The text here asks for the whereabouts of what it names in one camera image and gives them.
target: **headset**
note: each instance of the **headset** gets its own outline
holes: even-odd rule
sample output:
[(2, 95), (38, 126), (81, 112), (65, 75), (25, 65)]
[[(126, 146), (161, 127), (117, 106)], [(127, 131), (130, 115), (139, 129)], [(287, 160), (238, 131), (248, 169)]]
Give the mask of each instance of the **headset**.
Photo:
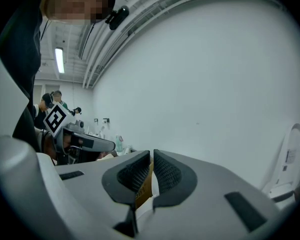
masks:
[[(84, 122), (77, 120), (59, 102), (53, 104), (43, 123), (53, 137), (58, 166), (95, 161), (100, 152), (111, 152), (116, 148), (112, 141), (85, 134)], [(64, 138), (69, 135), (70, 146), (64, 147)]]
[(44, 103), (47, 108), (52, 109), (54, 107), (54, 98), (51, 93), (49, 93), (49, 97), (50, 97), (50, 104), (48, 105), (46, 101), (44, 101)]
[(110, 17), (105, 21), (109, 24), (111, 30), (116, 30), (119, 25), (129, 16), (129, 8), (127, 6), (122, 6), (118, 11), (112, 11)]

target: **ceiling pipe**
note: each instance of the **ceiling pipe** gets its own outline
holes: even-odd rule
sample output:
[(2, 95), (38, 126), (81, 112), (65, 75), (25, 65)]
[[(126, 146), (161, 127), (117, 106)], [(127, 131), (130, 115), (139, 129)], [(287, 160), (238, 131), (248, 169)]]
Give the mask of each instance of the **ceiling pipe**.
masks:
[[(120, 46), (120, 48), (118, 50), (115, 51), (115, 53), (112, 55), (112, 57), (110, 58), (110, 60), (106, 63), (106, 65), (104, 66), (104, 68), (102, 69), (102, 71), (99, 73), (97, 79), (94, 81), (92, 88), (95, 87), (95, 85), (97, 84), (98, 80), (100, 79), (100, 77), (102, 76), (102, 74), (104, 73), (104, 71), (108, 68), (109, 64), (114, 60), (114, 58), (120, 53), (120, 51), (125, 47), (126, 44), (129, 43), (129, 41), (137, 34), (139, 33), (143, 28), (145, 28), (148, 24), (150, 24), (152, 21), (156, 20), (158, 17), (160, 17), (161, 15), (163, 15), (164, 13), (172, 10), (173, 8), (180, 6), (184, 3), (190, 2), (192, 0), (181, 0), (178, 1), (177, 3), (174, 3), (172, 5), (170, 5), (169, 7), (165, 8), (164, 10), (161, 10), (161, 12), (159, 12), (158, 14), (156, 14), (154, 17), (152, 17), (150, 20), (148, 20), (147, 22), (145, 22), (141, 27), (139, 27), (135, 32), (133, 32), (126, 40), (123, 41), (122, 45)], [(277, 1), (277, 0), (268, 0), (271, 1), (273, 3), (275, 3), (281, 10), (284, 10), (283, 5)]]
[(91, 56), (92, 56), (93, 51), (94, 51), (94, 49), (95, 49), (95, 47), (96, 47), (96, 44), (97, 44), (97, 42), (98, 42), (98, 37), (100, 36), (99, 33), (100, 33), (101, 30), (102, 30), (102, 32), (104, 31), (104, 29), (103, 29), (104, 26), (106, 26), (106, 24), (105, 24), (104, 22), (101, 24), (100, 27), (97, 26), (97, 27), (98, 27), (98, 30), (96, 31), (96, 35), (94, 36), (94, 39), (93, 39), (93, 41), (92, 41), (90, 50), (89, 50), (89, 52), (88, 52), (88, 56), (86, 57), (86, 61), (87, 61), (87, 62), (89, 62), (89, 61), (91, 60)]
[(49, 55), (50, 58), (53, 59), (53, 69), (54, 69), (54, 74), (57, 79), (60, 79), (59, 77), (59, 71), (57, 69), (56, 65), (56, 55), (54, 53), (54, 49), (56, 48), (55, 43), (52, 43), (52, 40), (55, 40), (53, 37), (56, 36), (56, 25), (54, 22), (51, 22), (51, 26), (47, 30), (47, 39), (48, 39), (48, 49), (49, 49)]
[[(106, 27), (108, 26), (108, 24), (106, 24), (105, 22), (103, 23), (102, 27), (100, 28), (100, 30), (98, 31), (97, 35), (96, 35), (96, 42), (95, 42), (95, 46), (97, 44), (99, 44), (99, 39), (100, 39), (100, 36), (103, 34), (104, 30), (106, 29)], [(90, 70), (90, 67), (93, 63), (93, 61), (95, 60), (97, 54), (98, 53), (98, 50), (99, 49), (96, 49), (96, 47), (94, 46), (93, 48), (93, 52), (92, 52), (92, 55), (88, 61), (88, 66), (86, 67), (86, 71), (85, 71), (85, 74), (84, 74), (84, 79), (83, 79), (83, 83), (82, 83), (82, 88), (85, 88), (85, 84), (86, 84), (86, 80), (87, 80), (87, 77), (88, 77), (88, 73), (89, 73), (89, 70)]]
[(125, 32), (122, 32), (122, 30), (128, 25), (130, 24), (130, 22), (132, 22), (135, 18), (140, 17), (141, 12), (146, 10), (147, 8), (151, 7), (153, 4), (155, 4), (156, 2), (158, 2), (160, 0), (149, 0), (148, 2), (146, 2), (145, 4), (141, 5), (137, 10), (135, 10), (133, 13), (131, 13), (120, 25), (119, 27), (113, 32), (112, 36), (109, 38), (108, 42), (105, 44), (105, 46), (102, 48), (99, 56), (96, 58), (96, 61), (93, 65), (90, 77), (88, 79), (88, 82), (86, 84), (87, 88), (92, 80), (93, 74), (96, 71), (97, 66), (99, 65), (99, 63), (101, 62), (101, 60), (103, 60), (104, 56), (106, 55), (107, 51), (109, 50), (110, 46), (115, 45), (116, 41), (118, 41), (126, 32), (128, 32), (127, 30)]
[(102, 36), (100, 37), (96, 47), (95, 47), (95, 58), (98, 58), (99, 57), (99, 54), (100, 54), (100, 50), (101, 48), (105, 45), (105, 43), (108, 41), (109, 37), (112, 35), (113, 31), (110, 30), (109, 28), (107, 28), (103, 33), (102, 33)]
[(69, 46), (70, 46), (71, 32), (72, 32), (72, 25), (70, 26), (69, 36), (68, 36), (68, 43), (67, 43), (67, 47), (66, 47), (66, 63), (68, 63), (68, 60), (69, 60)]
[(58, 81), (58, 82), (69, 82), (69, 83), (81, 84), (81, 82), (79, 82), (79, 81), (63, 80), (63, 79), (35, 78), (35, 80), (40, 80), (40, 81)]
[(86, 32), (87, 32), (87, 29), (89, 29), (89, 32), (91, 31), (91, 29), (92, 29), (92, 25), (85, 25), (84, 27), (83, 27), (83, 29), (81, 30), (81, 33), (80, 33), (80, 35), (79, 35), (79, 37), (82, 35), (82, 38), (80, 39), (80, 42), (79, 42), (79, 58), (80, 58), (80, 60), (82, 60), (82, 56), (80, 57), (80, 52), (81, 52), (81, 50), (80, 50), (80, 48), (81, 47), (83, 47), (83, 42), (86, 42), (87, 41), (87, 36), (89, 35), (89, 34), (87, 34), (87, 35), (85, 35), (86, 34)]
[(104, 56), (103, 54), (101, 55), (101, 52), (104, 50), (105, 44), (107, 43), (107, 41), (109, 40), (109, 38), (110, 38), (110, 36), (111, 36), (112, 34), (113, 34), (113, 31), (110, 30), (110, 28), (107, 28), (107, 29), (105, 30), (105, 32), (103, 32), (103, 34), (102, 34), (102, 37), (103, 37), (102, 41), (98, 42), (98, 46), (96, 47), (96, 50), (97, 50), (98, 55), (96, 56), (96, 60), (95, 60), (95, 62), (94, 62), (94, 65), (92, 66), (92, 71), (91, 71), (90, 76), (89, 76), (89, 79), (88, 79), (88, 81), (87, 81), (86, 88), (89, 87), (89, 84), (90, 84), (90, 82), (91, 82), (91, 79), (92, 79), (92, 77), (93, 77), (93, 75), (94, 75), (94, 73), (95, 73), (95, 71), (96, 71), (96, 68), (98, 67), (99, 59), (100, 59), (100, 58), (103, 58), (103, 56)]
[[(140, 0), (130, 0), (130, 1), (126, 4), (126, 6), (130, 9), (131, 7), (135, 7), (135, 4), (138, 3), (139, 1), (140, 1)], [(99, 42), (99, 37), (100, 37), (100, 35), (103, 34), (103, 32), (104, 32), (106, 26), (108, 26), (108, 24), (104, 23), (103, 26), (101, 27), (102, 29), (99, 30), (99, 32), (98, 32), (98, 34), (97, 34), (97, 36), (96, 36), (96, 38), (95, 38), (95, 40), (96, 40), (97, 43)], [(94, 61), (95, 58), (96, 58), (96, 54), (98, 53), (98, 51), (95, 51), (95, 47), (96, 47), (96, 44), (94, 45), (93, 53), (91, 54), (90, 59), (88, 60), (88, 66), (87, 66), (86, 72), (85, 72), (85, 74), (84, 74), (84, 79), (83, 79), (83, 83), (82, 83), (82, 88), (85, 87), (85, 84), (86, 84), (86, 80), (87, 80), (87, 77), (88, 77), (88, 73), (89, 73), (90, 67), (91, 67), (93, 61)]]

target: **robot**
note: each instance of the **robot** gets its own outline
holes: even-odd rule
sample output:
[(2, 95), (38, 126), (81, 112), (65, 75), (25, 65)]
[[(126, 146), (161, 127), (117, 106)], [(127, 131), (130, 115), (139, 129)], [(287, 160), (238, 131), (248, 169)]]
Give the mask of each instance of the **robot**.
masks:
[[(56, 103), (48, 111), (44, 124), (53, 137), (58, 165), (92, 162), (96, 160), (100, 152), (115, 150), (114, 142), (85, 134), (84, 122), (76, 120), (59, 103)], [(67, 150), (63, 147), (65, 135), (71, 135), (70, 148)]]

